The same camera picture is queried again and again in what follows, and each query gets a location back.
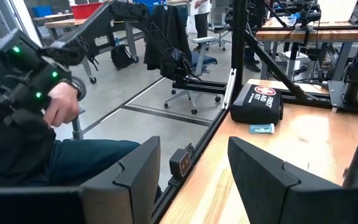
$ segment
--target backpack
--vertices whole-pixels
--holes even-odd
[[[135,59],[126,49],[126,45],[120,44],[115,46],[110,51],[111,60],[116,66],[117,70],[128,67],[130,64],[135,62]]]

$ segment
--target caster wheel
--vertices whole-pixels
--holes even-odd
[[[137,63],[137,62],[139,62],[139,57],[138,57],[138,56],[136,56],[136,57],[134,58],[134,63]]]
[[[95,83],[96,83],[96,78],[95,78],[95,77],[89,78],[89,81],[90,81],[92,84],[95,84]]]

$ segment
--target concrete floor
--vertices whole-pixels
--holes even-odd
[[[210,48],[208,55],[217,58],[218,65],[210,65],[210,74],[202,76],[205,80],[227,82],[231,68],[231,44],[227,51],[218,45]],[[136,42],[140,62],[117,71],[110,59],[110,54],[99,55],[98,70],[92,68],[98,79],[92,85],[83,67],[73,67],[73,74],[86,81],[88,94],[81,101],[86,110],[80,115],[82,129],[86,139],[115,139],[144,142],[151,136],[161,137],[161,175],[160,185],[164,189],[171,178],[169,159],[178,149],[188,143],[196,145],[220,110],[214,96],[198,95],[196,102],[198,113],[191,114],[191,103],[187,97],[170,103],[164,109],[164,99],[170,97],[172,81],[162,78],[159,70],[148,71],[143,64],[145,45],[143,40]],[[259,73],[244,70],[244,78],[259,78]],[[71,138],[71,125],[56,129],[58,139]]]

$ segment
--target jacket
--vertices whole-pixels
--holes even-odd
[[[152,22],[158,27],[165,38],[174,48],[182,51],[191,61],[191,51],[187,40],[185,26],[180,20],[178,9],[175,6],[156,6],[153,9]],[[144,63],[148,70],[160,69],[163,77],[173,79],[174,71],[169,69],[165,63],[161,52],[149,40],[155,37],[146,37],[146,50]]]
[[[0,63],[0,82],[8,88],[16,86],[15,80],[4,79],[14,72]],[[0,187],[19,185],[26,178],[39,175],[45,169],[55,140],[52,129],[38,140],[13,126],[6,126],[0,121]]]

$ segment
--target small blue box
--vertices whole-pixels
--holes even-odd
[[[52,15],[52,7],[50,6],[39,6],[33,7],[32,11],[36,17],[44,17]]]

